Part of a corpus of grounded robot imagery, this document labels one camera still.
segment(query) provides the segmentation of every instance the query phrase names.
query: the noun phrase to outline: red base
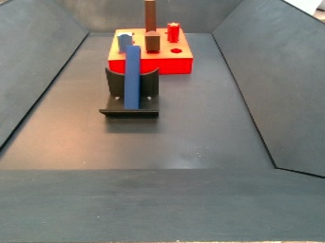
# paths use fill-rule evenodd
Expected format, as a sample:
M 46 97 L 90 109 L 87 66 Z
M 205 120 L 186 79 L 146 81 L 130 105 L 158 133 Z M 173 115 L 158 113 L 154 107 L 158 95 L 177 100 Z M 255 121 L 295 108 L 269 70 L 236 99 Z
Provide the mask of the red base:
M 161 74 L 189 74 L 193 66 L 193 55 L 188 45 L 188 38 L 184 30 L 180 29 L 180 42 L 169 43 L 168 28 L 158 28 L 161 34 L 161 52 L 148 53 L 145 44 L 145 28 L 118 29 L 113 39 L 113 47 L 109 56 L 110 70 L 125 73 L 126 54 L 120 54 L 117 33 L 133 32 L 134 45 L 141 46 L 141 73 L 148 73 L 160 68 Z

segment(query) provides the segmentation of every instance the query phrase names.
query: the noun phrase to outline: blue block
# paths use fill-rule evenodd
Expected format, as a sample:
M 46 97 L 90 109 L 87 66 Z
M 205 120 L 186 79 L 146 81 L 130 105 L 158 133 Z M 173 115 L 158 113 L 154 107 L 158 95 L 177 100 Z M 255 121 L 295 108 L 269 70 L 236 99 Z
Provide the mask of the blue block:
M 133 32 L 120 33 L 117 36 L 120 53 L 126 53 L 128 46 L 134 45 Z
M 140 107 L 140 46 L 128 46 L 126 78 L 125 78 L 125 109 Z

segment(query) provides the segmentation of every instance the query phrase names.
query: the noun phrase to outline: table surface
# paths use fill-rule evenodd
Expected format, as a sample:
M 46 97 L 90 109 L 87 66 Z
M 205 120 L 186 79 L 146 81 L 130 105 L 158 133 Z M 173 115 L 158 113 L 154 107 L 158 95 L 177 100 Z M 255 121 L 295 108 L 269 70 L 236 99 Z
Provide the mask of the table surface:
M 275 170 L 211 34 L 161 76 L 161 117 L 101 113 L 90 35 L 0 155 L 2 241 L 325 240 L 325 181 Z

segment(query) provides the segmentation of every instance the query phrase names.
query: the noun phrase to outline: hole in red block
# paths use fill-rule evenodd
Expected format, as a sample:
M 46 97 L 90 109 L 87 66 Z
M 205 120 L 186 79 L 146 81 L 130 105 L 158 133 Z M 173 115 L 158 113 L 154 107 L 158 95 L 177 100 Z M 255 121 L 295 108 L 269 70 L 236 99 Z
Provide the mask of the hole in red block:
M 182 52 L 182 50 L 181 50 L 180 48 L 174 48 L 174 49 L 172 49 L 170 51 L 172 51 L 173 53 L 177 53 L 177 54 Z

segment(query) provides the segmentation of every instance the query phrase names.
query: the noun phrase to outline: gray wall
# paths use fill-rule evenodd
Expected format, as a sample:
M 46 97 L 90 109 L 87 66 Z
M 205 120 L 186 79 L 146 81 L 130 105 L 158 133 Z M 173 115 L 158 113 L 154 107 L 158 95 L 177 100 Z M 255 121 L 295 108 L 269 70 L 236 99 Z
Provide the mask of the gray wall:
M 144 28 L 144 0 L 58 0 L 91 32 Z M 241 0 L 160 0 L 158 25 L 180 22 L 186 32 L 213 32 Z
M 51 0 L 0 6 L 0 147 L 87 31 Z
M 213 36 L 277 166 L 325 176 L 325 25 L 244 0 Z

